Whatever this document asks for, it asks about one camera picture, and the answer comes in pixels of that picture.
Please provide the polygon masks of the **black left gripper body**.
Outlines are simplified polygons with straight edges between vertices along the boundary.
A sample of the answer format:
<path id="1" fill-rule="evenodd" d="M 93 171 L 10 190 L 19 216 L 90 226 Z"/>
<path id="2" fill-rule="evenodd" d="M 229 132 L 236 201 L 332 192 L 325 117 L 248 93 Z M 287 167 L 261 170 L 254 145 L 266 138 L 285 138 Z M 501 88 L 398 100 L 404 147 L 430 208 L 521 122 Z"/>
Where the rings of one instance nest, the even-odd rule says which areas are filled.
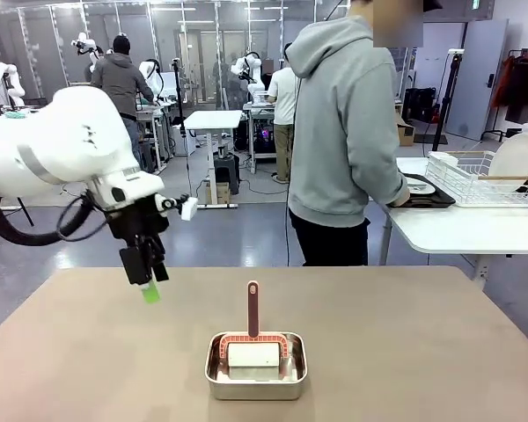
<path id="1" fill-rule="evenodd" d="M 160 234 L 169 228 L 168 218 L 158 209 L 157 195 L 150 195 L 112 212 L 108 226 L 116 239 L 124 265 L 158 265 L 165 259 Z"/>

